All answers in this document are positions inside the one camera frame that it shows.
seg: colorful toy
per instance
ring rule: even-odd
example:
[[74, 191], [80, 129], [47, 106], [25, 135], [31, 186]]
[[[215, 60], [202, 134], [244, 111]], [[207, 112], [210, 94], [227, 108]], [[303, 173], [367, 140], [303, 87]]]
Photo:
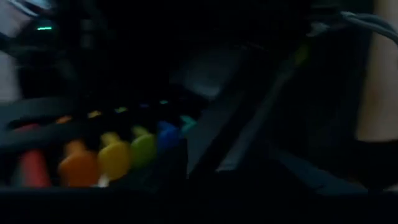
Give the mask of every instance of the colorful toy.
[[131, 143], [132, 167], [139, 169], [156, 158], [156, 137], [140, 126], [133, 127], [132, 131], [136, 137]]
[[131, 148], [116, 133], [105, 133], [101, 140], [105, 147], [98, 153], [98, 164], [109, 180], [126, 175], [131, 168]]
[[87, 150], [81, 140], [73, 140], [65, 146], [66, 158], [58, 165], [63, 185], [90, 187], [98, 183], [100, 172], [96, 154]]
[[[17, 128], [16, 131], [25, 131], [38, 127], [37, 124], [31, 124]], [[51, 181], [47, 166], [45, 164], [44, 155], [39, 149], [29, 150], [21, 156], [19, 161], [21, 173], [18, 175], [22, 178], [21, 184], [24, 187], [50, 187]]]
[[180, 143], [180, 130], [177, 127], [166, 121], [160, 121], [158, 129], [157, 152], [159, 154], [178, 146]]

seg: gray cable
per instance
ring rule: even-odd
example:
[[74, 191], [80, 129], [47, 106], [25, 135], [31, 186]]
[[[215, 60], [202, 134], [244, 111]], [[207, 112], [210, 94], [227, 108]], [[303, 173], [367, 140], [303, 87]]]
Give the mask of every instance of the gray cable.
[[388, 22], [386, 22], [384, 19], [381, 19], [379, 16], [373, 14], [364, 14], [364, 13], [357, 14], [356, 16], [358, 19], [364, 20], [366, 22], [372, 22], [374, 24], [382, 26], [383, 28], [397, 32], [395, 28], [393, 28]]
[[390, 38], [398, 45], [397, 32], [381, 18], [377, 17], [377, 19], [375, 19], [376, 16], [367, 16], [365, 18], [368, 21], [364, 21], [352, 12], [341, 12], [341, 15], [346, 22], [377, 32], [380, 35]]

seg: green light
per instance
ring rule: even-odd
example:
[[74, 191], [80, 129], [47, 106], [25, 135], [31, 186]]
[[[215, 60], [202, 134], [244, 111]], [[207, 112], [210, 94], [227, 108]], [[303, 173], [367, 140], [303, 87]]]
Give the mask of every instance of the green light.
[[52, 27], [39, 27], [37, 30], [50, 30]]

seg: skin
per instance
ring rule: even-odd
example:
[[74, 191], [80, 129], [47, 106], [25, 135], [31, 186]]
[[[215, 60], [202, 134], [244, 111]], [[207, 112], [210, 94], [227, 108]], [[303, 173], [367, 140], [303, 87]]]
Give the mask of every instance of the skin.
[[[398, 30], [398, 1], [375, 5], [375, 14]], [[378, 34], [371, 43], [356, 137], [367, 142], [398, 139], [398, 47]]]

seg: plastic piece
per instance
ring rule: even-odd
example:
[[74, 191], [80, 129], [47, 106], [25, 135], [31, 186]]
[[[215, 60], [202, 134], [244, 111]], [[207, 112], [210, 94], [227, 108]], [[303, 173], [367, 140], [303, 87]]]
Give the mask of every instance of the plastic piece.
[[96, 154], [88, 151], [81, 140], [68, 143], [65, 152], [67, 156], [58, 166], [63, 185], [69, 187], [96, 185], [100, 179]]
[[185, 135], [189, 130], [197, 125], [197, 122], [187, 115], [181, 115], [181, 120], [185, 123], [181, 128], [181, 133]]
[[156, 137], [140, 126], [133, 127], [132, 131], [137, 137], [131, 143], [132, 167], [139, 169], [156, 158]]
[[159, 121], [158, 123], [159, 134], [157, 135], [157, 152], [163, 153], [164, 151], [177, 147], [180, 142], [180, 130], [174, 125]]
[[101, 140], [105, 147], [98, 153], [98, 164], [109, 180], [117, 180], [131, 168], [131, 148], [116, 133], [105, 133]]
[[71, 116], [63, 116], [63, 117], [59, 118], [56, 122], [57, 122], [57, 124], [65, 124], [71, 120], [72, 120]]
[[95, 118], [96, 116], [101, 116], [101, 115], [102, 115], [102, 113], [99, 112], [99, 111], [92, 111], [92, 112], [88, 113], [87, 117], [88, 118]]
[[116, 113], [123, 113], [123, 112], [128, 111], [128, 109], [122, 106], [122, 107], [116, 108], [114, 111]]
[[109, 178], [105, 175], [101, 175], [97, 187], [109, 187]]
[[[16, 131], [30, 130], [37, 127], [30, 124], [16, 129]], [[51, 181], [47, 172], [44, 156], [39, 149], [33, 149], [23, 153], [19, 163], [24, 187], [50, 187]]]

